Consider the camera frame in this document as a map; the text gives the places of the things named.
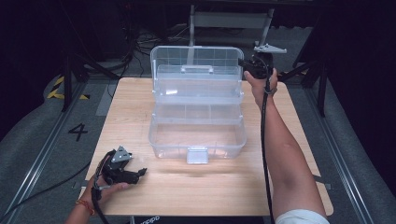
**hand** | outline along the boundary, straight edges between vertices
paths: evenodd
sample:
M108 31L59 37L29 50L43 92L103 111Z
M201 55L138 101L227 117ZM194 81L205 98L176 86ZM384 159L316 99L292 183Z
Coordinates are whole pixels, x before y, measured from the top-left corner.
M84 193L82 193L82 195L80 197L81 200L87 201L87 203L90 205L91 208L93 208L92 196L91 196L93 180L94 180L94 177L92 176L90 181L88 182L87 188L85 188ZM103 179L102 175L99 176L97 183L98 183L98 186L106 186L107 185L107 183ZM105 204L111 198L111 195L113 193L123 190L123 189L127 189L128 187L129 187L128 183L118 183L118 184L112 185L108 189L102 189L102 198L101 198L101 200L98 201L99 206L102 207L103 204Z
M256 104L259 106L260 109L262 109L262 99L264 97L264 88L265 88L266 79L256 79L248 71L245 71L244 75L247 82L251 85L251 92L253 93ZM277 86L277 71L274 68L270 81L271 90L276 88L276 86ZM272 99L273 96L274 96L273 94L270 94L268 95L268 98Z

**black cable on floor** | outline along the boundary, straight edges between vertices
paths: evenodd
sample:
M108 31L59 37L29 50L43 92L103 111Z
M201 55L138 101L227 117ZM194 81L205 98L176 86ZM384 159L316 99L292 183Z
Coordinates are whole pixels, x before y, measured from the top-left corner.
M30 196L29 198L27 198L27 199L21 201L20 203L15 204L13 207L11 207L11 208L8 210L8 212L6 212L6 213L0 218L0 223L1 223L2 221L4 221L4 219L6 219L6 217L7 217L8 215L10 215L10 214L11 214L15 209L17 209L19 206L23 205L24 203L27 203L27 202L31 201L33 198L35 198L35 197L37 197L37 196L39 196L39 195L41 195L41 194L43 194L43 193L45 193L45 192L48 192L48 191L50 191L50 190L52 190L52 189L58 188L58 187L61 186L62 184L66 183L67 181L69 181L69 180L73 179L74 177L76 177L77 175L79 175L79 174L80 174L82 171L84 171L88 166L90 166L90 164L91 164L91 162L88 162L84 167L82 167L82 168L81 168L79 171L77 171L75 174L73 174L73 175L71 175L70 177L68 177L66 180L63 180L63 181L61 181L61 182L59 182L59 183L57 183L57 184L55 184L55 185L53 185L53 186L51 186L51 187L49 187L49 188L47 188L47 189L43 189L43 190L39 191L38 193L36 193L36 194Z

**wooden table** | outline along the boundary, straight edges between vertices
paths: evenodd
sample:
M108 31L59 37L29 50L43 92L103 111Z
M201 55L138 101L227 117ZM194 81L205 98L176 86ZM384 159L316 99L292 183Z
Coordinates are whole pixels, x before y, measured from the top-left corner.
M247 143L233 160L209 160L190 165L186 160L156 158L149 144L149 124L154 107L150 78L120 80L99 138L86 179L94 174L105 154L124 146L134 154L125 167L135 171L147 167L139 183L117 193L103 208L117 216L268 216L262 150L260 112L250 85L243 81L241 104ZM320 176L288 90L278 84L276 105L300 144L314 175ZM333 212L327 190L318 183L326 214Z

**transparent plastic storage box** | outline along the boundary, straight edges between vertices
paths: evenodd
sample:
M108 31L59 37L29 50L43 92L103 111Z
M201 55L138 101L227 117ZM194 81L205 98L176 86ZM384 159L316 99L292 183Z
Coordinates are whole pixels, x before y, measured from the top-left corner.
M247 141L236 48L160 46L151 51L155 107L148 139L159 158L232 159Z

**container lid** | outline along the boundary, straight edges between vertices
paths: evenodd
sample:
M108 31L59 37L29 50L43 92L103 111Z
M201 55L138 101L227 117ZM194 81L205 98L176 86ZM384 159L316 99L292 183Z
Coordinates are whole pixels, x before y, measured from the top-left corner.
M242 50L229 47L159 46L151 51L156 103L240 104Z

